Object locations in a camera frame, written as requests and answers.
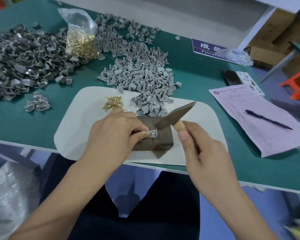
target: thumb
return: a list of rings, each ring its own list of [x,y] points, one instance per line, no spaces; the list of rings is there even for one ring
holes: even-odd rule
[[[128,146],[132,150],[132,148],[142,139],[147,138],[149,133],[147,131],[139,131],[137,133],[132,134],[129,136]]]
[[[199,156],[192,137],[184,130],[178,132],[178,137],[184,150],[186,165],[195,166],[199,163]]]

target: hammer head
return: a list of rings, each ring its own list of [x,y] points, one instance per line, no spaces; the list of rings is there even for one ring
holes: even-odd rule
[[[195,104],[196,101],[172,110],[154,125],[155,128],[160,131],[170,125],[175,125]]]

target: person's lap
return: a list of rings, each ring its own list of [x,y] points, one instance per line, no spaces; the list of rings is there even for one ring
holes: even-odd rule
[[[52,166],[40,203],[75,161],[59,155]],[[69,239],[199,239],[199,192],[188,175],[161,172],[127,218],[103,186],[81,212]]]

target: white mat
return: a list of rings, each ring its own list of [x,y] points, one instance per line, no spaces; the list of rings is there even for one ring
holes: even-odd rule
[[[86,87],[81,89],[70,104],[54,135],[54,143],[58,152],[70,160],[78,160],[81,157],[93,123],[101,120],[110,112],[102,109],[108,100],[105,96],[121,96],[126,111],[136,112],[139,108],[131,101],[131,98],[139,94],[138,92],[126,90],[123,94],[120,94],[115,88],[104,87]],[[170,112],[190,102],[192,101],[174,98],[174,103],[165,103],[165,108]],[[213,139],[221,141],[228,149],[218,117],[209,105],[197,102],[182,120],[198,123]],[[132,152],[126,161],[185,166],[186,162],[182,145],[173,128],[172,134],[174,146],[162,157],[157,158],[151,151],[137,151]]]

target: purple sign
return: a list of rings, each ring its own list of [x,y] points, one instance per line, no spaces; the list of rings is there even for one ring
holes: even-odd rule
[[[225,47],[222,47],[220,45],[210,44],[204,41],[192,39],[192,47],[193,47],[193,52],[195,53],[235,63],[231,60],[224,59],[215,55],[216,51],[221,49],[226,49]]]

